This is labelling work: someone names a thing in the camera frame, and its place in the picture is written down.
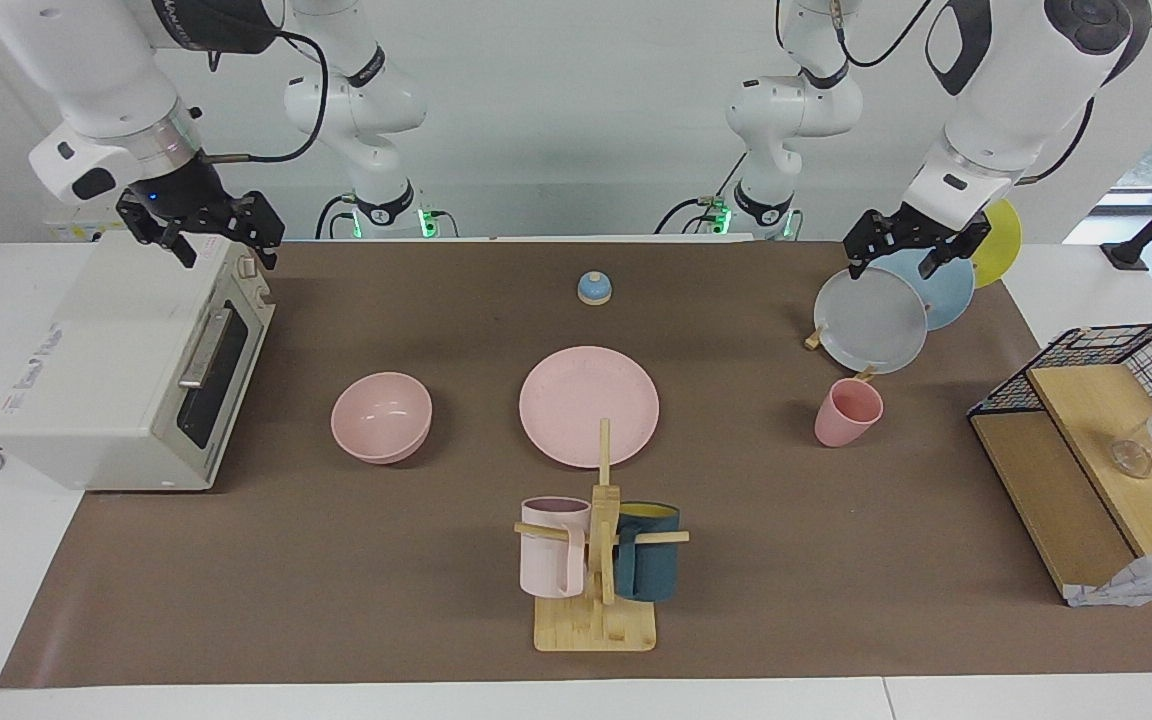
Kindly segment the white toaster oven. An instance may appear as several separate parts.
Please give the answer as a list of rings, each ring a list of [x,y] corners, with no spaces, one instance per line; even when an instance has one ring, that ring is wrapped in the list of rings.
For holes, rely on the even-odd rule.
[[[275,306],[242,243],[96,243],[0,404],[0,446],[82,492],[211,488]]]

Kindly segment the pink handleless cup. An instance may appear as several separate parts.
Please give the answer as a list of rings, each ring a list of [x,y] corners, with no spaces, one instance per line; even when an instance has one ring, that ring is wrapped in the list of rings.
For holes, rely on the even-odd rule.
[[[833,382],[814,415],[814,438],[826,447],[850,445],[884,415],[881,392],[872,384],[846,378]]]

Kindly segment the pink bowl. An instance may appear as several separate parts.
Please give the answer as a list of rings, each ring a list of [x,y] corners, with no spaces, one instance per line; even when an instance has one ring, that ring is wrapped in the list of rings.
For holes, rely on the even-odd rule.
[[[379,372],[340,392],[329,414],[329,432],[340,450],[374,465],[411,457],[433,425],[433,397],[416,378]]]

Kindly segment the light blue plate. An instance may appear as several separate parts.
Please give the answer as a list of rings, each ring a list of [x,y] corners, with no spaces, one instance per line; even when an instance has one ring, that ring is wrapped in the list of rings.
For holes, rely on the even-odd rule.
[[[923,278],[919,265],[931,251],[905,249],[882,256],[872,263],[879,270],[887,270],[904,279],[919,293],[929,332],[945,328],[964,314],[973,300],[975,273],[972,262],[955,258],[946,263],[929,278]]]

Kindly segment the gray plate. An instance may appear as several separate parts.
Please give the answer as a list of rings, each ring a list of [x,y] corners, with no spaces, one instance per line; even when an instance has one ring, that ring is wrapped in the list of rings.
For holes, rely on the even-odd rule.
[[[854,279],[842,270],[820,287],[813,340],[851,372],[890,374],[914,363],[929,336],[927,310],[905,279],[867,270]]]

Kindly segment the yellow plate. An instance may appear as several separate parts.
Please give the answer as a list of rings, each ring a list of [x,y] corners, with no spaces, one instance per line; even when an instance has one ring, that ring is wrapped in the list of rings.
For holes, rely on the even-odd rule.
[[[975,290],[1000,281],[1018,259],[1023,245],[1018,211],[1009,199],[992,202],[986,209],[986,219],[991,225],[990,233],[972,256]]]

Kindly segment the wooden plate rack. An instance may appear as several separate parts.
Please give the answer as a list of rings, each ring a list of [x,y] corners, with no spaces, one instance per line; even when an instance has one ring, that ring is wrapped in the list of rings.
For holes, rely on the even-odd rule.
[[[878,376],[877,365],[872,361],[861,359],[858,355],[846,350],[846,347],[838,342],[836,338],[833,338],[828,332],[827,325],[818,325],[805,338],[803,346],[808,351],[823,350],[823,353],[826,353],[838,365],[849,369],[852,372],[855,381],[872,382]]]

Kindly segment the clear wine glass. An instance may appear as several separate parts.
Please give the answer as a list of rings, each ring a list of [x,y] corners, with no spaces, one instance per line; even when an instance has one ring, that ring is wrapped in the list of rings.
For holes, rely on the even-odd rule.
[[[1121,473],[1137,479],[1152,477],[1152,445],[1138,439],[1115,439],[1108,446],[1111,458]]]

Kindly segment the brown table mat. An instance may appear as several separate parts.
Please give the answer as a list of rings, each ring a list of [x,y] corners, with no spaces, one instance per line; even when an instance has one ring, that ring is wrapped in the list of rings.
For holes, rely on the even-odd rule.
[[[877,379],[858,442],[817,442],[841,372],[803,340],[842,266],[820,242],[285,247],[215,488],[83,498],[0,687],[1152,673],[1152,602],[1066,606],[967,418],[1037,350],[1005,287]],[[611,477],[692,536],[644,653],[536,651],[518,588],[521,502],[596,479],[518,420],[526,373],[579,344],[655,382]],[[396,464],[329,432],[379,372],[433,397]]]

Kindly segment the pink plate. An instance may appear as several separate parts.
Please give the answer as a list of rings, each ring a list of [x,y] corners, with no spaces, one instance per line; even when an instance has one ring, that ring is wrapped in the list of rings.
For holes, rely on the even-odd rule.
[[[545,456],[573,468],[602,461],[602,420],[611,423],[608,461],[643,450],[657,432],[660,396],[646,370],[602,346],[576,346],[544,357],[518,395],[526,438]]]

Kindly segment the dark teal mug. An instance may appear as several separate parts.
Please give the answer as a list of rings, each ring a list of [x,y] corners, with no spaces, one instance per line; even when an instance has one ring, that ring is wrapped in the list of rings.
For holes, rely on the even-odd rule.
[[[614,592],[637,602],[666,602],[679,583],[676,543],[644,543],[641,536],[681,529],[676,506],[647,501],[620,505],[617,541],[613,552]]]

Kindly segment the pink mug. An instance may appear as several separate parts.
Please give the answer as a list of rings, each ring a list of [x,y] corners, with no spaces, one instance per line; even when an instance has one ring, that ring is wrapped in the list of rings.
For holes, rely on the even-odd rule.
[[[573,497],[532,497],[522,523],[558,529],[558,537],[520,536],[520,588],[550,600],[579,597],[586,585],[586,541],[593,506]]]

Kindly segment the wooden mug tree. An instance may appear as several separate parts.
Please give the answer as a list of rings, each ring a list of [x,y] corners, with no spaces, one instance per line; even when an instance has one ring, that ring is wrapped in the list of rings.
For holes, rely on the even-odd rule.
[[[614,592],[613,550],[620,544],[620,487],[611,483],[611,419],[600,419],[598,483],[591,492],[586,530],[517,521],[522,537],[564,543],[564,559],[581,555],[581,594],[535,598],[532,644],[541,652],[646,652],[657,647],[654,602],[626,600]]]

